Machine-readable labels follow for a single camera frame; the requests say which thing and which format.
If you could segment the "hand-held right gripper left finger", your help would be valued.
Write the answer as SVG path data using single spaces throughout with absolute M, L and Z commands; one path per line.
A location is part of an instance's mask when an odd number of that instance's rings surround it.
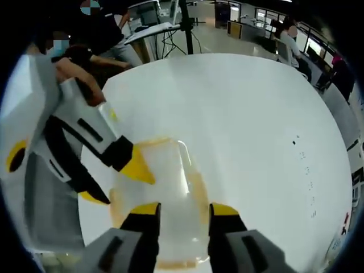
M 120 228 L 86 247 L 85 272 L 154 272 L 159 253 L 161 203 L 135 207 Z

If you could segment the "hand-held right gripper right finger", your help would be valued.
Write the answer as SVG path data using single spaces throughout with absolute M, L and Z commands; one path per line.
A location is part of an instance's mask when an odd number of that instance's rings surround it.
M 234 208 L 209 205 L 208 255 L 212 272 L 294 272 L 284 251 L 257 230 L 249 230 Z

